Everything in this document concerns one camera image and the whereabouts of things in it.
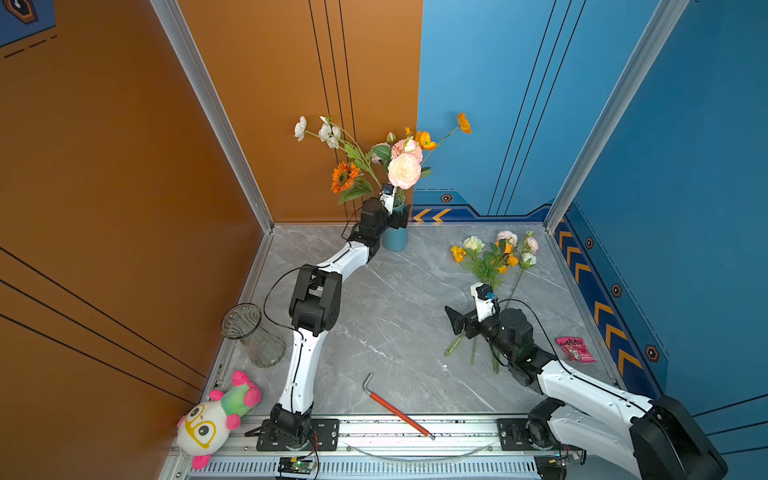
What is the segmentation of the clear glass vase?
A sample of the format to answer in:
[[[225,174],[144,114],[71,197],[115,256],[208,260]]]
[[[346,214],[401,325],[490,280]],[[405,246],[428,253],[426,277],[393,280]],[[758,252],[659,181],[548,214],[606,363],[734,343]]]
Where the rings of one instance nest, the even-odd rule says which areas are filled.
[[[258,368],[275,366],[285,354],[283,338],[264,324],[262,310],[255,304],[231,308],[220,322],[220,332],[224,338],[238,341]]]

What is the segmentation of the white rose flower stem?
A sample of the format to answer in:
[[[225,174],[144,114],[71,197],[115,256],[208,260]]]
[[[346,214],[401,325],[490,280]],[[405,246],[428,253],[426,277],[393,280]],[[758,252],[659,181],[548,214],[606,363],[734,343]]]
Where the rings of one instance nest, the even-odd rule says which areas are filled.
[[[514,300],[516,292],[522,282],[523,277],[525,276],[525,273],[528,270],[532,269],[536,265],[536,263],[537,263],[536,254],[532,253],[530,250],[524,250],[523,253],[520,255],[520,261],[519,261],[521,272],[514,283],[510,296],[507,299],[504,299],[501,301],[502,305],[506,305]]]

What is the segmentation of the pink carnation rose stem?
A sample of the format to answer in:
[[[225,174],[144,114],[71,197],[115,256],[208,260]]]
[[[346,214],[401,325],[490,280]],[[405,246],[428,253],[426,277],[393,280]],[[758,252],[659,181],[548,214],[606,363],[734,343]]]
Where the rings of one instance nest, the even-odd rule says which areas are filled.
[[[528,230],[522,238],[511,231],[501,231],[496,237],[495,246],[501,255],[497,271],[500,275],[511,267],[520,267],[523,271],[537,264],[539,243],[532,230]]]

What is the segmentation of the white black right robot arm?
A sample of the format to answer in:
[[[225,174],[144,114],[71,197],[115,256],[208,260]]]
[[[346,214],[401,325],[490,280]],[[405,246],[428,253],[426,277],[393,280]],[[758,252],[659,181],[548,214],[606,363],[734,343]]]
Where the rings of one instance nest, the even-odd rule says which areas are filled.
[[[482,337],[519,383],[544,395],[528,414],[536,448],[577,447],[639,479],[727,476],[726,461],[677,399],[633,394],[566,365],[535,343],[520,309],[478,304],[472,313],[446,314],[455,333]]]

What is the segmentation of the large pink peach rose stem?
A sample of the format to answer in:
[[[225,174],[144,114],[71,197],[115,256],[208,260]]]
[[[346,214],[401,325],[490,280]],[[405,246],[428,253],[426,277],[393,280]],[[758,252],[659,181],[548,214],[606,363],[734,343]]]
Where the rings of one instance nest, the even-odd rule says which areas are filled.
[[[395,187],[395,206],[405,204],[406,191],[421,177],[422,162],[422,148],[413,137],[400,140],[391,147],[387,176],[389,183]]]

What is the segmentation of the pink peony flower stem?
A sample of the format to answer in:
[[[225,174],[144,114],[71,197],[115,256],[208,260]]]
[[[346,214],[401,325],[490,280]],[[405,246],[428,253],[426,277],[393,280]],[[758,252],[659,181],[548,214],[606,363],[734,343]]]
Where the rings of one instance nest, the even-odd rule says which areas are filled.
[[[366,154],[368,166],[372,172],[372,177],[376,185],[388,183],[392,186],[393,194],[397,195],[398,188],[389,179],[389,167],[392,161],[392,147],[396,137],[390,132],[384,142],[377,143],[371,147]]]

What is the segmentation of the orange yellow rose stem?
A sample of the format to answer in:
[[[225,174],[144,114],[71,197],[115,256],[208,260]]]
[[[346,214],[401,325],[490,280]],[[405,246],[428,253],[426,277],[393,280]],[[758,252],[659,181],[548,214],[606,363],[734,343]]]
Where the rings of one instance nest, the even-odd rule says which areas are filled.
[[[502,238],[493,245],[494,260],[491,263],[493,273],[491,286],[496,290],[503,283],[503,276],[512,267],[519,264],[516,254],[516,243],[511,238]]]

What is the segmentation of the teal ceramic vase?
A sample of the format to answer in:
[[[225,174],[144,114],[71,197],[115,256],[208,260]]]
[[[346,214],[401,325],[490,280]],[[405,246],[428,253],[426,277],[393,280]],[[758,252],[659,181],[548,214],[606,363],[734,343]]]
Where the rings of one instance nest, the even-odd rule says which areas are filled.
[[[403,250],[406,247],[407,242],[407,227],[401,229],[391,229],[388,227],[381,237],[381,245],[393,252]]]

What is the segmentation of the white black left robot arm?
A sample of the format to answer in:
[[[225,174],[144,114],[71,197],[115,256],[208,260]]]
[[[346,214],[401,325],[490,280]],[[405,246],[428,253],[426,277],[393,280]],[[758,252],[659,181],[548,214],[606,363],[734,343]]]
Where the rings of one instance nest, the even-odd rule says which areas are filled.
[[[387,229],[407,225],[407,213],[395,209],[395,197],[396,188],[387,185],[377,199],[365,200],[360,221],[341,250],[319,265],[298,269],[289,302],[293,347],[285,386],[269,418],[252,435],[288,450],[315,445],[311,414],[323,344],[341,311],[343,282],[375,256]]]

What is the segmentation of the cream white rose stem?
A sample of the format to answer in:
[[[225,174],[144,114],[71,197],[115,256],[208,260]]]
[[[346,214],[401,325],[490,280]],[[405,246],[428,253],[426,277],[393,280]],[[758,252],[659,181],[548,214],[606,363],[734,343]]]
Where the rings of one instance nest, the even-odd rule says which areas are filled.
[[[503,275],[507,270],[506,254],[498,242],[491,245],[491,251],[485,251],[484,248],[485,244],[476,236],[465,239],[461,247],[461,251],[464,254],[463,266],[471,270],[481,284],[487,284],[489,285],[488,289],[495,291],[502,283],[499,276]],[[479,317],[476,315],[467,321],[465,328],[467,338],[477,337],[478,321]],[[493,355],[493,349],[491,353],[492,368],[494,373],[498,374],[500,363]]]

